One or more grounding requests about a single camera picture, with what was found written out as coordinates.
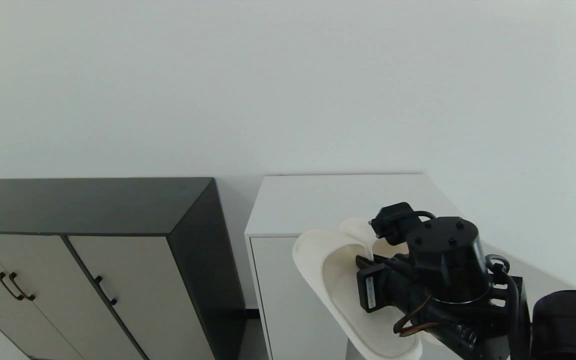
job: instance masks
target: wire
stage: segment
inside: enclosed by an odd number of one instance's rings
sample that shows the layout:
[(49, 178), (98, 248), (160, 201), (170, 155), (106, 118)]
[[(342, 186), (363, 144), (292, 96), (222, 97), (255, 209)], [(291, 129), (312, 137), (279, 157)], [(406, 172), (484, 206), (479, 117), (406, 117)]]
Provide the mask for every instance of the wire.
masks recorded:
[(406, 325), (406, 323), (408, 323), (410, 321), (410, 319), (412, 319), (415, 314), (417, 314), (418, 312), (420, 312), (420, 310), (422, 310), (430, 301), (430, 299), (432, 299), (432, 294), (428, 294), (428, 297), (425, 298), (425, 300), (423, 301), (423, 303), (421, 303), (421, 305), (419, 305), (416, 309), (412, 310), (412, 312), (410, 312), (409, 314), (405, 315), (404, 317), (402, 317), (401, 319), (399, 319), (395, 325), (392, 327), (392, 332), (395, 334), (399, 334), (400, 338), (405, 338), (405, 337), (409, 337), (410, 335), (414, 335), (422, 330), (425, 330), (427, 328), (430, 328), (432, 326), (436, 326), (439, 325), (436, 322), (429, 322), (429, 323), (423, 323), (420, 325), (416, 325), (416, 326), (406, 326), (404, 327), (404, 325)]
[(413, 212), (407, 213), (406, 217), (408, 217), (408, 215), (410, 217), (426, 217), (428, 219), (436, 219), (437, 218), (437, 216), (432, 214), (432, 212), (428, 212), (428, 211), (413, 211)]
[(508, 262), (508, 259), (506, 259), (502, 255), (496, 255), (495, 253), (491, 253), (490, 255), (486, 256), (486, 267), (490, 269), (490, 271), (495, 272), (494, 269), (495, 264), (492, 263), (493, 260), (502, 262), (503, 267), (505, 267), (505, 269), (501, 270), (503, 273), (508, 274), (510, 272), (510, 262)]
[[(493, 264), (493, 260), (501, 262), (503, 265)], [(508, 275), (510, 262), (502, 255), (490, 254), (486, 256), (486, 267), (494, 274), (503, 278), (508, 284), (508, 301), (510, 308), (510, 328), (508, 329), (508, 347), (510, 348), (510, 358), (512, 360), (528, 360), (526, 349), (522, 347), (522, 339), (519, 334), (519, 290), (513, 278)]]

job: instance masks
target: label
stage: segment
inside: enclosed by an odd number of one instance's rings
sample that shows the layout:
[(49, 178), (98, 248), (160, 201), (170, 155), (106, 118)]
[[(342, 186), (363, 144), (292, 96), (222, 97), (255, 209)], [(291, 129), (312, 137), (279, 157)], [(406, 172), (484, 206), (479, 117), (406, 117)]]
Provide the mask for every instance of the label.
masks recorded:
[(372, 309), (377, 306), (377, 301), (375, 300), (375, 281), (374, 277), (370, 276), (366, 278), (366, 293), (368, 294), (368, 309)]

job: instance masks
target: black bag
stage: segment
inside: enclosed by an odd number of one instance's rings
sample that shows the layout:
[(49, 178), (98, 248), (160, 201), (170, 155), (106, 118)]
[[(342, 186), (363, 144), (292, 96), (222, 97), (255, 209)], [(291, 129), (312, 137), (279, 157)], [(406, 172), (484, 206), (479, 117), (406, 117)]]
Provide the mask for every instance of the black bag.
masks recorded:
[(542, 297), (532, 312), (532, 346), (536, 360), (576, 360), (576, 290)]

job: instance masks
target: cabinet handle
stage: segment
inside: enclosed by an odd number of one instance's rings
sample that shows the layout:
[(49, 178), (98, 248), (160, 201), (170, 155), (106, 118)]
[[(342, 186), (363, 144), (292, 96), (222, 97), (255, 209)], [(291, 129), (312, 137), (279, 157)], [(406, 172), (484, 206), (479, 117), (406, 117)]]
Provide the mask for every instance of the cabinet handle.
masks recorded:
[(101, 275), (99, 275), (99, 276), (97, 276), (96, 278), (94, 278), (94, 282), (96, 283), (96, 285), (98, 285), (99, 289), (101, 289), (101, 292), (103, 293), (103, 296), (105, 296), (105, 300), (107, 300), (108, 303), (110, 303), (110, 305), (115, 305), (115, 304), (117, 303), (117, 299), (114, 298), (114, 299), (110, 300), (110, 299), (108, 298), (108, 296), (106, 295), (106, 293), (104, 292), (104, 290), (101, 288), (101, 281), (102, 281), (103, 279), (104, 279), (104, 278), (103, 278)]
[(17, 285), (17, 283), (15, 282), (15, 278), (17, 277), (17, 273), (16, 272), (11, 272), (10, 275), (8, 276), (8, 278), (10, 279), (10, 281), (12, 281), (12, 285), (14, 285), (14, 287), (16, 287), (17, 290), (19, 290), (19, 292), (21, 293), (21, 295), (23, 297), (25, 297), (26, 299), (33, 301), (35, 300), (35, 296), (34, 295), (30, 295), (28, 296), (25, 292), (22, 291), (22, 289), (20, 289), (19, 285)]
[(9, 288), (8, 285), (6, 285), (6, 283), (4, 282), (4, 278), (6, 278), (6, 274), (3, 273), (3, 272), (0, 272), (0, 283), (4, 286), (4, 288), (6, 288), (6, 290), (10, 293), (10, 295), (11, 295), (13, 298), (15, 298), (15, 299), (17, 299), (17, 300), (19, 300), (19, 301), (24, 300), (24, 296), (23, 296), (23, 295), (17, 295), (17, 296), (15, 296), (15, 294), (13, 294), (12, 291), (10, 291), (10, 288)]

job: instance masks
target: white cabinet top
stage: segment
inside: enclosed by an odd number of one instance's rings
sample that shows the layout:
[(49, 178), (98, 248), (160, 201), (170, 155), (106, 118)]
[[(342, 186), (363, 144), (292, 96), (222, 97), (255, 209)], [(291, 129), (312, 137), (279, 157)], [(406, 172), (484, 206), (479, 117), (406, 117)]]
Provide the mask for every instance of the white cabinet top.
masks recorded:
[(438, 217), (462, 215), (422, 173), (266, 176), (245, 233), (298, 237), (315, 228), (337, 230), (345, 219), (372, 219), (382, 207), (403, 201)]

